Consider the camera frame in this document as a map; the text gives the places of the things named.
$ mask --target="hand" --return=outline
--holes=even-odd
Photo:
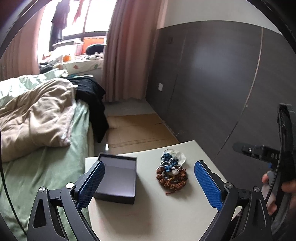
[[[267,174],[263,175],[262,182],[263,184],[268,184]],[[290,202],[290,209],[295,208],[296,207],[296,180],[283,183],[281,186],[281,189],[283,190],[283,192],[293,194]],[[270,216],[277,210],[277,205],[275,204],[275,200],[271,201],[270,203],[268,202],[266,206],[267,206],[268,214]]]

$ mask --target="pink curtain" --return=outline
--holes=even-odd
[[[106,101],[145,97],[160,0],[117,0],[104,56]]]
[[[0,59],[0,81],[21,75],[39,74],[38,34],[43,7],[16,34]]]

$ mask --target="black box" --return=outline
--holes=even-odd
[[[98,160],[105,165],[105,175],[94,193],[94,198],[134,204],[137,158],[100,153]]]

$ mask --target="green bed sheet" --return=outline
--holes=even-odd
[[[88,156],[88,127],[89,106],[79,101],[73,118],[69,147],[43,147],[3,164],[8,193],[25,230],[28,228],[35,196],[41,186],[46,186],[49,190],[62,188],[69,182],[75,182],[84,173],[85,158]],[[26,241],[12,213],[1,181],[0,213],[15,237],[19,241]],[[62,208],[59,208],[59,213],[69,240],[76,240]],[[89,222],[86,208],[83,214]]]

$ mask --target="brown comforter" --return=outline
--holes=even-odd
[[[75,88],[66,79],[52,79],[15,97],[0,109],[2,162],[42,146],[70,145]]]

